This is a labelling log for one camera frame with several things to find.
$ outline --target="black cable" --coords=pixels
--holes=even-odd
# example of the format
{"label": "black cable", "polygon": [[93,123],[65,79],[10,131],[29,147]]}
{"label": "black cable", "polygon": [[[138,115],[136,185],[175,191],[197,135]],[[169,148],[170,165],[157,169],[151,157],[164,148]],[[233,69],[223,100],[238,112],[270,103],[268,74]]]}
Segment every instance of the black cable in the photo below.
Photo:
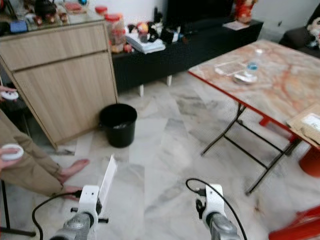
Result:
{"label": "black cable", "polygon": [[247,239],[247,235],[246,235],[246,233],[245,233],[245,230],[244,230],[244,228],[243,228],[243,226],[242,226],[242,224],[241,224],[241,221],[239,220],[238,215],[236,214],[235,210],[234,210],[233,207],[230,205],[230,203],[228,202],[228,200],[226,200],[226,199],[224,198],[224,196],[222,196],[222,195],[220,194],[220,192],[218,192],[217,190],[215,190],[215,188],[212,187],[209,183],[207,183],[207,182],[205,182],[205,181],[203,181],[203,180],[201,180],[201,179],[198,179],[198,178],[189,178],[189,179],[187,179],[187,180],[185,181],[186,187],[187,187],[191,192],[196,193],[196,194],[199,194],[199,191],[201,191],[201,190],[193,190],[193,189],[189,186],[189,184],[188,184],[190,181],[197,181],[197,182],[200,182],[200,183],[203,183],[203,184],[207,185],[207,186],[208,186],[209,188],[211,188],[216,194],[218,194],[218,196],[219,196],[220,198],[223,199],[223,201],[225,202],[225,204],[227,204],[227,206],[230,208],[231,212],[233,213],[233,215],[234,215],[234,217],[235,217],[235,219],[236,219],[236,221],[237,221],[237,223],[238,223],[238,225],[239,225],[239,227],[240,227],[240,229],[241,229],[241,232],[242,232],[242,235],[243,235],[244,240],[248,240],[248,239]]}
{"label": "black cable", "polygon": [[40,234],[40,240],[43,240],[44,239],[44,232],[42,230],[42,227],[40,226],[40,224],[37,222],[36,220],[36,211],[42,207],[43,205],[45,205],[46,203],[50,202],[51,200],[53,199],[56,199],[56,198],[60,198],[60,197],[64,197],[64,196],[68,196],[68,195],[73,195],[75,196],[76,198],[80,198],[81,196],[81,190],[79,191],[76,191],[76,192],[67,192],[67,193],[62,193],[62,194],[58,194],[58,195],[55,195],[45,201],[43,201],[42,203],[40,203],[38,206],[35,207],[35,209],[33,209],[32,211],[32,221],[34,223],[34,225],[36,226],[36,228],[39,230],[39,234]]}

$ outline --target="plastic bottle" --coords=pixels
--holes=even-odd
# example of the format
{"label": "plastic bottle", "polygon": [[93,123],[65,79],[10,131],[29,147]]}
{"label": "plastic bottle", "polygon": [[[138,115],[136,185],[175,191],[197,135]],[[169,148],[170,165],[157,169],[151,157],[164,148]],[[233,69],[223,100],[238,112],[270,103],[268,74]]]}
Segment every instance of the plastic bottle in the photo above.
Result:
{"label": "plastic bottle", "polygon": [[256,49],[255,50],[255,56],[249,63],[247,64],[244,74],[248,78],[253,78],[256,77],[258,68],[259,68],[259,63],[260,63],[260,58],[261,55],[264,51],[262,49]]}

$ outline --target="human hand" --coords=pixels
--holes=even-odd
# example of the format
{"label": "human hand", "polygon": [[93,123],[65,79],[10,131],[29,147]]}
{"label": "human hand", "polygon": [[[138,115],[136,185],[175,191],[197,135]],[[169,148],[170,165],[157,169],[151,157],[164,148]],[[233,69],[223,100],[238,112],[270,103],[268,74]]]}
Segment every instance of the human hand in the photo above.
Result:
{"label": "human hand", "polygon": [[10,167],[16,163],[18,163],[22,157],[20,157],[17,160],[13,160],[13,161],[4,161],[1,156],[3,154],[16,154],[17,152],[19,152],[19,148],[0,148],[0,172],[2,169],[5,169],[7,167]]}
{"label": "human hand", "polygon": [[[6,87],[6,86],[0,86],[0,92],[16,92],[17,89]],[[0,95],[0,102],[4,102],[5,100]]]}

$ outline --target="white wall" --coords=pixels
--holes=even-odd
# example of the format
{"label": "white wall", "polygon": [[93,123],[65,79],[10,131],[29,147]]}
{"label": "white wall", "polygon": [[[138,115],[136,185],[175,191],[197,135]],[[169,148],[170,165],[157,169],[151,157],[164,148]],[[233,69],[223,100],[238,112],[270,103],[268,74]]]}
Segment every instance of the white wall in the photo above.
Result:
{"label": "white wall", "polygon": [[125,24],[152,21],[154,8],[163,12],[165,0],[89,0],[89,7],[94,9],[96,5],[105,5],[109,13],[122,13]]}
{"label": "white wall", "polygon": [[[319,3],[320,0],[258,0],[252,17],[264,22],[260,38],[277,42],[287,30],[306,25]],[[164,15],[167,10],[167,0],[89,0],[91,9],[95,5],[107,6],[109,13],[122,13],[125,24],[152,21],[154,7]]]}
{"label": "white wall", "polygon": [[264,22],[260,38],[277,42],[286,31],[305,26],[319,3],[320,0],[258,0],[252,17]]}

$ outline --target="white controller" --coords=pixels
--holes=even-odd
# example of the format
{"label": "white controller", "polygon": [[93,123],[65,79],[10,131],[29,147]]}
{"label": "white controller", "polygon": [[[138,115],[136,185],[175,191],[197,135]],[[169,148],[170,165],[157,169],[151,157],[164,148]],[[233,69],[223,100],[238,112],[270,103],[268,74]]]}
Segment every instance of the white controller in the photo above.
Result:
{"label": "white controller", "polygon": [[6,144],[1,147],[2,149],[19,149],[17,153],[2,154],[0,158],[3,161],[14,161],[24,155],[24,149],[19,144]]}
{"label": "white controller", "polygon": [[16,91],[2,91],[0,94],[1,97],[7,100],[15,100],[19,98],[19,94]]}

